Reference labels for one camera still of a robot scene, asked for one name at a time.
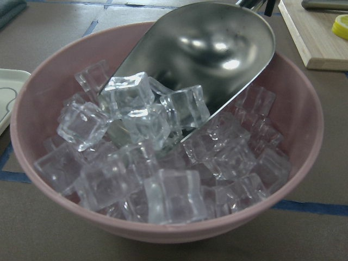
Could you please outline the metal ice scoop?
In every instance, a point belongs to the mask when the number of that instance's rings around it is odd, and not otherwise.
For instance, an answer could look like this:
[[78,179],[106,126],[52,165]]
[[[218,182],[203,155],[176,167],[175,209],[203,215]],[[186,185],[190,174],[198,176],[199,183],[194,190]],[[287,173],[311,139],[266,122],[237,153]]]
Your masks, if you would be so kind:
[[173,91],[199,84],[215,116],[268,66],[275,35],[254,8],[261,1],[199,2],[162,16],[115,71],[146,72]]

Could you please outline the clear ice cube pile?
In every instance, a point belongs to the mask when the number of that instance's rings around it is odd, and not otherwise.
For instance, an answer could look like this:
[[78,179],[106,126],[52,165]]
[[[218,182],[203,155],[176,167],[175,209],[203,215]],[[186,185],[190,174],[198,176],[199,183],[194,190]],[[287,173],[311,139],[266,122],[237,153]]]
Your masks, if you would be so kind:
[[75,75],[55,136],[34,166],[57,193],[93,212],[159,225],[216,219],[268,198],[288,180],[276,95],[249,85],[208,119],[202,88],[172,91],[102,60]]

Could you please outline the white serving tray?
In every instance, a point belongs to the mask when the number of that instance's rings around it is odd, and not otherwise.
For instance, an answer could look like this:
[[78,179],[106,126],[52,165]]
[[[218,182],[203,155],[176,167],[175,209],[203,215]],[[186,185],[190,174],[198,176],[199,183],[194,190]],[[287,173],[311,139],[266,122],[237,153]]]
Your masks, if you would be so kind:
[[1,69],[1,134],[10,124],[15,100],[29,77],[27,71]]

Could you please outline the wooden cutting board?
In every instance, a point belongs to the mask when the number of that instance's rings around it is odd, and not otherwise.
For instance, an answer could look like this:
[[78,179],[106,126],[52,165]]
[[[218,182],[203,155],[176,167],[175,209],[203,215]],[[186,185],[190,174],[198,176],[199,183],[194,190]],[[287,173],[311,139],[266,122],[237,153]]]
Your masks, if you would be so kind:
[[307,69],[347,71],[347,40],[331,31],[343,11],[306,10],[301,1],[280,1],[278,8]]

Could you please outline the yellow lemon half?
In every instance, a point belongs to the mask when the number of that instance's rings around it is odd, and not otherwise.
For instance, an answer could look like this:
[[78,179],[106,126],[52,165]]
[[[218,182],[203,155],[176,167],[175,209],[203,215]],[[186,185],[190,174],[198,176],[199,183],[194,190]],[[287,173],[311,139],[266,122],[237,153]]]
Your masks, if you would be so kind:
[[331,31],[338,37],[348,39],[347,14],[339,15],[335,18]]

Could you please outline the dark grey folded cloth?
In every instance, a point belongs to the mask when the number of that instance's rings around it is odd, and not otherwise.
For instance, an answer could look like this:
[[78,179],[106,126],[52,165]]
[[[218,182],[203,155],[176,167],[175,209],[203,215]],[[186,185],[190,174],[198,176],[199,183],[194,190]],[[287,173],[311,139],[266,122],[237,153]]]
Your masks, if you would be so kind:
[[1,0],[1,29],[18,16],[27,7],[24,0]]

